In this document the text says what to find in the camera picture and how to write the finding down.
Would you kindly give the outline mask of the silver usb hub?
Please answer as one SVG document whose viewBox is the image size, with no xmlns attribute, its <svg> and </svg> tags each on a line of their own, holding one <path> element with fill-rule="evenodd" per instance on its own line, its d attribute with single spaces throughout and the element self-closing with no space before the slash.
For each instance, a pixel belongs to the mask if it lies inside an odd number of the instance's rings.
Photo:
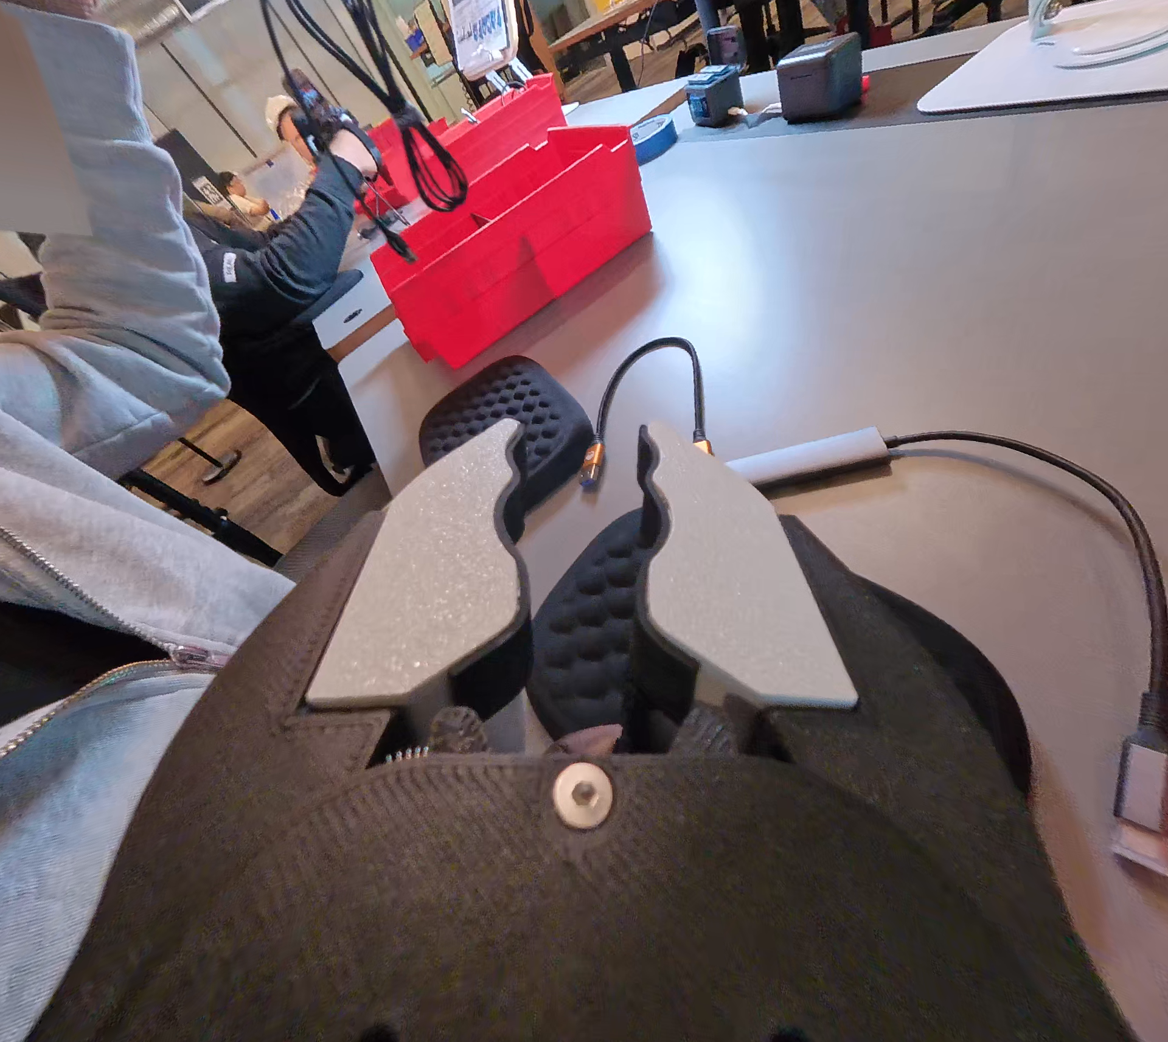
<svg viewBox="0 0 1168 1042">
<path fill-rule="evenodd" d="M 791 447 L 730 459 L 724 466 L 757 489 L 776 489 L 780 486 L 820 482 L 839 474 L 887 466 L 889 461 L 891 453 L 883 436 L 874 426 L 866 426 Z"/>
</svg>

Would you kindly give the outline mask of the small black battery charger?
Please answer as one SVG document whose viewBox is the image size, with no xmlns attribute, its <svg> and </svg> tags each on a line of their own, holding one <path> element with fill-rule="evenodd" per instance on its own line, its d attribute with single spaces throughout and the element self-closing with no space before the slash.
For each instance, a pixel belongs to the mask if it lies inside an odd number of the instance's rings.
<svg viewBox="0 0 1168 1042">
<path fill-rule="evenodd" d="M 736 65 L 705 65 L 684 81 L 684 100 L 695 129 L 718 129 L 743 110 Z"/>
</svg>

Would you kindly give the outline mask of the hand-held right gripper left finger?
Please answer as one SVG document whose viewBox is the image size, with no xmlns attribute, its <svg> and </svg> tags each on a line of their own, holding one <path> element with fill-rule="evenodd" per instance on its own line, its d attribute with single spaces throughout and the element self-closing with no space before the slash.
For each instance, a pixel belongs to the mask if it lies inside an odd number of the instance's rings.
<svg viewBox="0 0 1168 1042">
<path fill-rule="evenodd" d="M 502 712 L 530 672 L 523 430 L 500 420 L 389 503 L 306 687 L 310 710 Z"/>
</svg>

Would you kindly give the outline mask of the black honeycomb wrist rest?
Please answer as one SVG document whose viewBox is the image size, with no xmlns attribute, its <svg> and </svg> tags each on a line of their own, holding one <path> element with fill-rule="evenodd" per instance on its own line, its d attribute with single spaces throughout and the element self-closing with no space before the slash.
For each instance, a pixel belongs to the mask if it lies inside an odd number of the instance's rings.
<svg viewBox="0 0 1168 1042">
<path fill-rule="evenodd" d="M 575 480 L 592 443 L 584 409 L 534 361 L 504 357 L 448 392 L 419 424 L 419 459 L 431 466 L 504 420 L 521 428 L 527 514 Z M 621 726 L 647 553 L 640 511 L 621 514 L 582 547 L 532 614 L 527 699 L 552 741 Z"/>
</svg>

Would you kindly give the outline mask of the person's grey zip hoodie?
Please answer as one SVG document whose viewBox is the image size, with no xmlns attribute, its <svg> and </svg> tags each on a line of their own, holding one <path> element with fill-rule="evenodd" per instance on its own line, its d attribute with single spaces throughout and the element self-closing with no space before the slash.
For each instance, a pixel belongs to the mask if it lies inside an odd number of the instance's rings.
<svg viewBox="0 0 1168 1042">
<path fill-rule="evenodd" d="M 166 747 L 291 591 L 116 478 L 226 397 L 204 265 L 116 29 L 3 4 L 63 127 L 91 232 L 1 334 L 1 1040 L 24 1040 L 91 921 Z"/>
</svg>

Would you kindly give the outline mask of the black metal frame bar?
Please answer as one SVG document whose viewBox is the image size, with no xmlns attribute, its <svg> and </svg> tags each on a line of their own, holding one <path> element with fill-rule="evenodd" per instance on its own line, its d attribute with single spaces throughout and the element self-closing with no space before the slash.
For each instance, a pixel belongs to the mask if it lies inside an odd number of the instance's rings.
<svg viewBox="0 0 1168 1042">
<path fill-rule="evenodd" d="M 201 528 L 226 549 L 239 553 L 260 566 L 275 568 L 281 560 L 281 553 L 250 534 L 247 528 L 241 528 L 237 522 L 229 520 L 224 509 L 204 507 L 201 501 L 183 495 L 145 470 L 135 468 L 126 472 L 118 480 L 118 486 L 145 495 L 181 522 Z"/>
</svg>

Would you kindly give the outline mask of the red plastic divided bin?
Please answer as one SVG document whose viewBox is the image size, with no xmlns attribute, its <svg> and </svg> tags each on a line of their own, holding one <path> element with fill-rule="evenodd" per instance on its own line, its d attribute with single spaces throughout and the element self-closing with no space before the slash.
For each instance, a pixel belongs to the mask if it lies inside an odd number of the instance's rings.
<svg viewBox="0 0 1168 1042">
<path fill-rule="evenodd" d="M 452 213 L 371 252 L 421 361 L 463 367 L 649 234 L 630 129 L 550 129 L 475 181 Z"/>
<path fill-rule="evenodd" d="M 444 117 L 431 121 L 429 133 L 444 146 L 471 184 L 523 146 L 544 144 L 546 131 L 563 125 L 554 79 L 542 73 L 523 86 L 488 100 L 473 113 L 473 119 L 463 117 L 454 125 L 448 125 Z M 369 184 L 364 202 L 371 215 L 387 217 L 419 196 L 408 169 L 400 133 L 392 121 L 387 119 L 371 127 L 369 138 L 383 159 L 389 181 L 377 179 Z"/>
</svg>

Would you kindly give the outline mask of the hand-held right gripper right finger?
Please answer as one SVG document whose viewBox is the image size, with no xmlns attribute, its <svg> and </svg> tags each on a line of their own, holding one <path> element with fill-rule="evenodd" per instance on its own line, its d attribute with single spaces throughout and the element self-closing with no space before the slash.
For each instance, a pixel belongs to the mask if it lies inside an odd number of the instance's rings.
<svg viewBox="0 0 1168 1042">
<path fill-rule="evenodd" d="M 663 422 L 640 428 L 636 461 L 653 532 L 636 599 L 649 704 L 853 710 L 857 687 L 764 495 Z"/>
</svg>

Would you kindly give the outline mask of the white side desk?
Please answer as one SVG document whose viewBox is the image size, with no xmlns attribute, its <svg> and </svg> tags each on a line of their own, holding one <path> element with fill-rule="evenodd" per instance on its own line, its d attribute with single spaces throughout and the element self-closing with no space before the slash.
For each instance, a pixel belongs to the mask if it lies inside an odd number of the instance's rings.
<svg viewBox="0 0 1168 1042">
<path fill-rule="evenodd" d="M 367 253 L 344 259 L 343 276 L 356 276 L 348 288 L 331 298 L 314 319 L 318 344 L 335 365 L 367 357 L 379 361 L 398 347 L 408 347 L 398 315 Z"/>
</svg>

